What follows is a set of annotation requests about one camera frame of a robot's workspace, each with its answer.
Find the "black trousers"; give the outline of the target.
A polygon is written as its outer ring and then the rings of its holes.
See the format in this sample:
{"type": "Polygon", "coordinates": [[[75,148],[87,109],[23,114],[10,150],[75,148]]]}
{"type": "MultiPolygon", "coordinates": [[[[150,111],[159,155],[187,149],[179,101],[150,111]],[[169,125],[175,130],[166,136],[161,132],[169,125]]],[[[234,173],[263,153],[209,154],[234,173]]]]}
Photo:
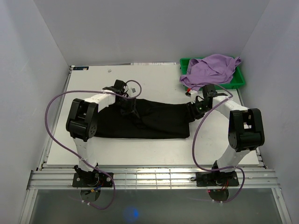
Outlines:
{"type": "Polygon", "coordinates": [[[136,100],[136,112],[113,104],[98,113],[96,137],[122,139],[186,139],[195,121],[189,104],[136,100]]]}

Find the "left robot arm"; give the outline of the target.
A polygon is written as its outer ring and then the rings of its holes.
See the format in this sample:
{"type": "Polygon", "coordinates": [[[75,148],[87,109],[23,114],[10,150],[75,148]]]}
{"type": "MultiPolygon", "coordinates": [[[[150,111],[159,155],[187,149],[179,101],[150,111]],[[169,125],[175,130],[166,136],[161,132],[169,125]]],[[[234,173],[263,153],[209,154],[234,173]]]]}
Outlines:
{"type": "Polygon", "coordinates": [[[95,136],[99,112],[111,105],[121,105],[121,112],[139,117],[136,111],[136,89],[128,87],[131,81],[116,80],[113,86],[105,87],[95,95],[72,101],[66,122],[66,130],[72,137],[77,154],[78,165],[74,167],[78,178],[87,186],[93,187],[102,182],[105,177],[96,170],[98,165],[94,150],[89,147],[89,140],[95,136]]]}

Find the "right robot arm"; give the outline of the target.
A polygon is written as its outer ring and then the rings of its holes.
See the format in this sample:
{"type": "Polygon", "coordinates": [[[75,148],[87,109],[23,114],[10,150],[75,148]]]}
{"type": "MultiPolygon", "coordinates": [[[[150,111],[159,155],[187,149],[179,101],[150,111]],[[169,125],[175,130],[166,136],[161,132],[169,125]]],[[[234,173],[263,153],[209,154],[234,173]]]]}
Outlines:
{"type": "Polygon", "coordinates": [[[188,103],[192,118],[199,119],[199,126],[202,126],[212,111],[220,112],[229,120],[229,145],[211,169],[201,168],[191,180],[198,187],[238,186],[236,170],[240,161],[265,141],[261,111],[236,103],[228,90],[218,93],[215,84],[200,83],[199,86],[202,89],[202,100],[198,100],[198,94],[192,94],[192,101],[188,103]]]}

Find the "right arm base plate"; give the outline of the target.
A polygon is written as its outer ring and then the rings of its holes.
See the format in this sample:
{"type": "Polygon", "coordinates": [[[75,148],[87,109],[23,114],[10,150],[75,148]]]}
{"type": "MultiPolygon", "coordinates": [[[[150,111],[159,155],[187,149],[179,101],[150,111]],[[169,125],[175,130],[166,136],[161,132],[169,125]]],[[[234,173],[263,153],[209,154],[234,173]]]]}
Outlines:
{"type": "Polygon", "coordinates": [[[196,172],[194,177],[191,177],[192,182],[196,182],[197,187],[237,187],[239,186],[238,177],[235,171],[224,173],[215,172],[196,172]]]}

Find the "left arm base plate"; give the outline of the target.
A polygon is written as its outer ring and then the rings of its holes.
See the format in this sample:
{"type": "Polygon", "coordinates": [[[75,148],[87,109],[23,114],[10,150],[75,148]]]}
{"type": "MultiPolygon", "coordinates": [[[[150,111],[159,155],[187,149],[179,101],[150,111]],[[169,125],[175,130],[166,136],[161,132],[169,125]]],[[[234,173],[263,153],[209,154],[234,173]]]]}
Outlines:
{"type": "Polygon", "coordinates": [[[95,188],[95,187],[104,187],[110,188],[113,186],[112,177],[113,173],[108,173],[111,177],[108,177],[106,174],[98,173],[90,177],[79,175],[78,173],[74,174],[72,187],[75,188],[95,188]]]}

